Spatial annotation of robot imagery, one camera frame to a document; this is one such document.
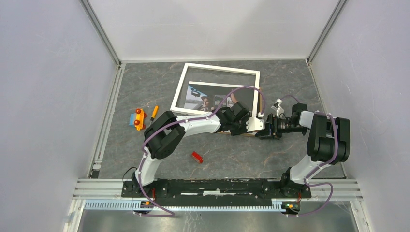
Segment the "orange handle screwdriver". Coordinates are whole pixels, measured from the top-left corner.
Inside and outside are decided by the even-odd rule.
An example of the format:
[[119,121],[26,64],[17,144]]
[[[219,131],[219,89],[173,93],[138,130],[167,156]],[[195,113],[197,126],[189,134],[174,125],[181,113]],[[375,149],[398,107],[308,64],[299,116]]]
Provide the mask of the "orange handle screwdriver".
[[151,126],[152,123],[153,123],[153,121],[155,120],[156,115],[157,115],[157,113],[158,113],[158,109],[159,109],[159,106],[156,105],[156,106],[154,107],[154,109],[153,109],[152,114],[151,114],[150,121],[149,121],[149,126]]

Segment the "white wooden picture frame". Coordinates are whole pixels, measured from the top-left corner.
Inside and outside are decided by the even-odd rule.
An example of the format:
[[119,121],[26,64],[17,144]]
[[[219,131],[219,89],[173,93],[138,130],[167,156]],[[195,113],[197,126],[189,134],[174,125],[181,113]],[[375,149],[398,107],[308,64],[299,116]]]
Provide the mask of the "white wooden picture frame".
[[195,115],[195,111],[184,108],[190,82],[252,86],[260,89],[260,74],[256,70],[185,63],[170,109],[175,113]]

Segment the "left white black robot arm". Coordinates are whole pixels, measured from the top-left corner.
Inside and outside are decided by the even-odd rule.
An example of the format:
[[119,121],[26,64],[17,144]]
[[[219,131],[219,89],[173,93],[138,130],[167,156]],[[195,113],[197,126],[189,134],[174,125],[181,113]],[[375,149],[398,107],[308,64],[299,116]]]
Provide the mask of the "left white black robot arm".
[[161,161],[171,155],[185,137],[201,133],[230,132],[232,136],[264,129],[264,122],[252,116],[247,107],[237,102],[232,107],[218,107],[200,116],[176,116],[163,113],[145,131],[143,158],[132,175],[133,190],[140,197],[152,191],[152,182]]

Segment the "red toy brick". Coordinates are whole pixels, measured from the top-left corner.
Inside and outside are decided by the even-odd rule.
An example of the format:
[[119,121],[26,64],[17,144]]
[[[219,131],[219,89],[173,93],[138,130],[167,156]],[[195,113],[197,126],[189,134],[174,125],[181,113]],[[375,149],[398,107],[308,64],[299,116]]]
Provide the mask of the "red toy brick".
[[198,162],[199,164],[202,164],[203,162],[204,162],[204,159],[203,159],[203,157],[200,155],[200,154],[198,154],[197,152],[192,152],[192,158],[196,161],[196,162]]

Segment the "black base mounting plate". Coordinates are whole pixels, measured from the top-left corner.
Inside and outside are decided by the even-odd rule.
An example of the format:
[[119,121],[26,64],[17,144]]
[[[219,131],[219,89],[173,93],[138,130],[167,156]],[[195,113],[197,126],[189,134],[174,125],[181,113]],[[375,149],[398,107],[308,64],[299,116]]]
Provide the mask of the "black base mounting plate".
[[277,179],[157,179],[143,190],[160,206],[270,206],[272,199],[308,199],[306,185]]

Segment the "photo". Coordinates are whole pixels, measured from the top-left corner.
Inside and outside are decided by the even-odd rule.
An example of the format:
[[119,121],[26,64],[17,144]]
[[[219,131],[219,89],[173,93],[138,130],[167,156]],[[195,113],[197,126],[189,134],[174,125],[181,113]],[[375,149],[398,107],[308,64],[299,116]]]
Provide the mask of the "photo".
[[202,133],[217,133],[221,127],[219,117],[216,115],[220,106],[218,103],[232,88],[239,85],[213,83],[194,83],[188,85],[184,108],[195,111],[194,116],[178,116],[177,120],[185,130],[185,137]]

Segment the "aluminium rail frame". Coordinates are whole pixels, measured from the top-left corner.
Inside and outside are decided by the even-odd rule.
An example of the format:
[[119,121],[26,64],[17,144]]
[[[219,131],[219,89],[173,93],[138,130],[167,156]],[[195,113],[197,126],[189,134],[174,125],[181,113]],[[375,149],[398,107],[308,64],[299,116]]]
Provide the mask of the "aluminium rail frame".
[[[79,179],[66,232],[370,232],[364,197],[354,179],[313,179],[308,199],[272,199],[281,212],[170,211],[130,180]],[[86,200],[141,200],[159,211],[86,210]]]

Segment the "brown fibreboard backing panel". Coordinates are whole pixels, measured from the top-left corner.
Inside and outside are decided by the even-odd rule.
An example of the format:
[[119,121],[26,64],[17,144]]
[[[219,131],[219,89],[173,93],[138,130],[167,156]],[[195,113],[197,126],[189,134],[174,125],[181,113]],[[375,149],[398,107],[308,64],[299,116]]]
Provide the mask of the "brown fibreboard backing panel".
[[[218,106],[220,109],[216,115],[220,121],[222,114],[240,119],[246,114],[251,114],[251,116],[256,116],[258,113],[264,114],[266,108],[262,92],[252,86],[239,86],[230,89],[227,95],[220,100]],[[217,133],[231,135],[229,131],[221,132],[221,127]],[[255,137],[256,133],[257,131],[241,135]]]

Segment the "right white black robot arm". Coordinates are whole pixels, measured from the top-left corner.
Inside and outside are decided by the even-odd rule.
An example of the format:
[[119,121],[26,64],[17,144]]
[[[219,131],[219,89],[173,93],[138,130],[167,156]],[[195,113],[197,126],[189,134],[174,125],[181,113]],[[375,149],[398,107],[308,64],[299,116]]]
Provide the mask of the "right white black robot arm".
[[290,117],[269,114],[256,137],[278,140],[284,133],[308,135],[306,155],[284,172],[279,191],[285,197],[306,191],[310,179],[322,169],[345,162],[350,155],[350,121],[330,114],[308,111],[307,105],[292,106]]

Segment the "orange blue toy block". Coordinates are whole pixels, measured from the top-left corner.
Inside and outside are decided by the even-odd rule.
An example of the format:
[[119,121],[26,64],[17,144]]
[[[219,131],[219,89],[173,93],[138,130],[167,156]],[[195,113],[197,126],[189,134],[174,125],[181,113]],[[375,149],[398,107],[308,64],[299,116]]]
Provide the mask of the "orange blue toy block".
[[142,108],[137,108],[135,113],[130,115],[129,125],[136,128],[137,131],[144,130],[146,128],[147,114]]

